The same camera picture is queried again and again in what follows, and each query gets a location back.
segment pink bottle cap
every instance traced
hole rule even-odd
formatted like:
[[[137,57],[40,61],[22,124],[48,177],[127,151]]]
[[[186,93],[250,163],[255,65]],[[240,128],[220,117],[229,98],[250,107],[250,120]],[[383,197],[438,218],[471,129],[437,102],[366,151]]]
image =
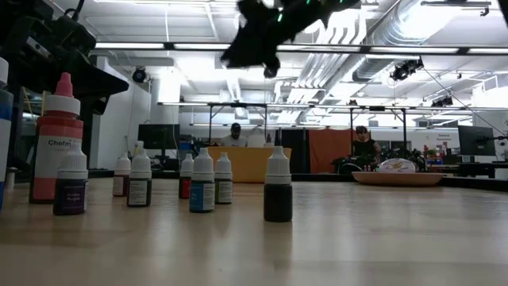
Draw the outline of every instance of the pink bottle cap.
[[[74,98],[74,96],[72,95],[71,75],[69,73],[67,72],[62,73],[60,81],[56,85],[55,95]]]

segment wooden table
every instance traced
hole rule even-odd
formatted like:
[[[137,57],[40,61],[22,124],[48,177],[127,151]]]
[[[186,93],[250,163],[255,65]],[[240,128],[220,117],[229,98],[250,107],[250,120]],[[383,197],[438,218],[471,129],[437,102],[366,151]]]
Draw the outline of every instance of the wooden table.
[[[0,213],[0,283],[82,285],[508,285],[508,196],[458,188],[294,183],[292,223],[263,221],[262,185],[191,214],[176,180],[129,209],[90,181],[84,215],[28,205]]]

